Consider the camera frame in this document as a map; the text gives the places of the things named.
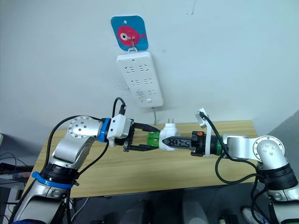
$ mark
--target sticker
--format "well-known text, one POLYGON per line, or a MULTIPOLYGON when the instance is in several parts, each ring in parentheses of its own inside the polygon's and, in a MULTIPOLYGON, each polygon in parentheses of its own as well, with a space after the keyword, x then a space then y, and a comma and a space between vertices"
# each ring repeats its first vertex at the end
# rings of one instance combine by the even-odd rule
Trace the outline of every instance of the sticker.
POLYGON ((121 49, 127 51, 135 46, 137 50, 146 50, 149 47, 144 21, 140 16, 114 16, 111 25, 121 49))

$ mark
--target wooden table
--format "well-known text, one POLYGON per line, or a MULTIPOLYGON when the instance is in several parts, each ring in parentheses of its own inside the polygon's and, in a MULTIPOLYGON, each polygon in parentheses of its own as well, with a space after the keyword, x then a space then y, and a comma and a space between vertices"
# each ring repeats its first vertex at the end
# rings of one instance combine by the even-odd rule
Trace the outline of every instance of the wooden table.
MULTIPOLYGON (((251 121, 215 122, 220 133, 240 133, 251 138, 256 131, 251 121)), ((198 124, 177 124, 182 136, 191 136, 191 131, 201 131, 198 124)), ((58 130, 52 140, 51 154, 66 130, 58 130)), ((134 144, 146 143, 147 133, 137 130, 134 144)), ((33 171, 41 171, 46 152, 45 144, 33 171)), ((82 167, 92 162, 104 149, 105 144, 95 142, 82 167)), ((79 179, 80 186, 74 186, 71 197, 117 195, 154 190, 178 189, 223 184, 215 174, 217 156, 211 158, 190 156, 190 150, 148 152, 123 152, 120 146, 109 147, 104 157, 89 168, 79 179)), ((254 169, 248 164, 222 160, 220 174, 228 180, 236 180, 254 169)))

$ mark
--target power strip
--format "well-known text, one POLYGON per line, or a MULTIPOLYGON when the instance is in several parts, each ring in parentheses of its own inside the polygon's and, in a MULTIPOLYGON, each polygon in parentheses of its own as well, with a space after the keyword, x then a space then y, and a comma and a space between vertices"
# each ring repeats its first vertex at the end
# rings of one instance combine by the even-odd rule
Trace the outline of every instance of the power strip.
POLYGON ((149 52, 119 55, 116 62, 140 107, 163 105, 155 65, 149 52))

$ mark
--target white wall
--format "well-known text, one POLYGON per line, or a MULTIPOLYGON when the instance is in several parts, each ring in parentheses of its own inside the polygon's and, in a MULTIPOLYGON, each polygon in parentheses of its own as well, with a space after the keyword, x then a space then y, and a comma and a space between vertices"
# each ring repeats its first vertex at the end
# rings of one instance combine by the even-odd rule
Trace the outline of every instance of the white wall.
POLYGON ((124 54, 110 18, 140 15, 165 105, 158 123, 251 119, 266 134, 298 109, 299 1, 2 0, 1 130, 38 151, 65 117, 111 116, 115 97, 137 108, 116 68, 124 54))

